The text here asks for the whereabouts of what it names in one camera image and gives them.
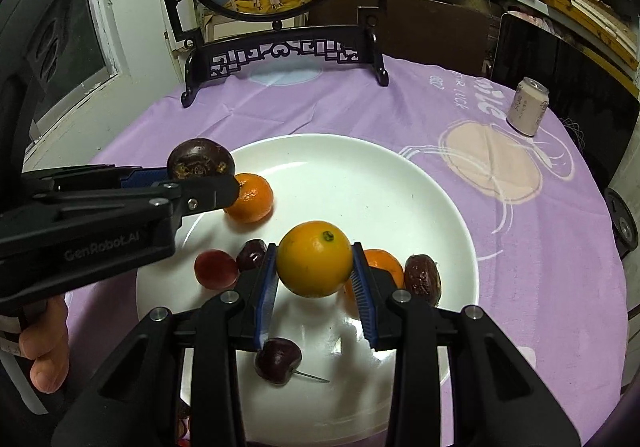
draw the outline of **purple tablecloth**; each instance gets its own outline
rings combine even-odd
[[[437,66],[385,58],[388,88],[371,72],[316,58],[268,60],[200,91],[151,106],[95,158],[163,166],[183,140],[235,149],[297,132],[380,144],[427,171],[473,237],[480,304],[521,348],[585,442],[620,397],[626,347],[625,277],[609,214],[585,162],[547,111],[535,138],[504,121],[513,90]],[[133,273],[73,294],[71,388],[135,324]],[[452,441],[450,385],[443,442]],[[382,436],[363,441],[382,445]]]

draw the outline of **tangerine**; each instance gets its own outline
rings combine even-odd
[[[401,288],[404,284],[404,272],[402,271],[402,265],[399,261],[386,250],[369,249],[364,251],[364,257],[367,259],[367,264],[372,268],[380,268],[380,270],[386,270],[394,278],[394,282],[398,288]],[[347,293],[351,300],[355,300],[353,294],[353,286],[351,286],[351,279],[344,285],[344,291]]]
[[[231,219],[238,223],[255,223],[267,216],[273,207],[273,191],[262,176],[251,173],[236,174],[240,194],[236,202],[225,208]]]
[[[326,221],[307,221],[293,227],[276,254],[280,280],[302,297],[326,297],[337,292],[353,268],[347,236]]]

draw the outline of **human hand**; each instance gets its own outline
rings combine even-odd
[[[57,391],[69,371],[67,315],[64,297],[51,297],[38,321],[20,334],[20,351],[34,361],[30,372],[31,382],[43,393]]]

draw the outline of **date fruit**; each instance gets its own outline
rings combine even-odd
[[[404,286],[414,295],[426,296],[431,306],[437,306],[442,284],[434,260],[425,253],[409,257],[404,264]]]
[[[254,268],[260,268],[264,256],[267,253],[267,245],[261,239],[250,239],[243,246],[242,250],[236,257],[236,263],[238,264],[238,270],[241,272],[245,270],[253,270]]]
[[[199,254],[193,270],[198,283],[208,290],[229,288],[240,275],[234,258],[222,250],[215,249]]]
[[[256,373],[268,382],[284,385],[302,362],[302,351],[289,339],[268,339],[255,355]]]
[[[231,153],[207,138],[194,138],[179,144],[166,162],[169,178],[184,180],[191,177],[236,174]]]

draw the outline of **round table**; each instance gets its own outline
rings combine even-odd
[[[149,107],[95,163],[164,166],[195,137],[229,149],[297,132],[380,144],[427,171],[471,232],[480,305],[520,348],[586,442],[620,398],[626,289],[604,199],[564,126],[548,110],[534,138],[505,122],[514,92],[385,57],[388,88],[367,68],[319,58],[268,59]],[[137,322],[135,273],[69,297],[69,380],[77,393]],[[443,445],[452,442],[450,383],[442,386]],[[358,442],[381,446],[384,435]]]

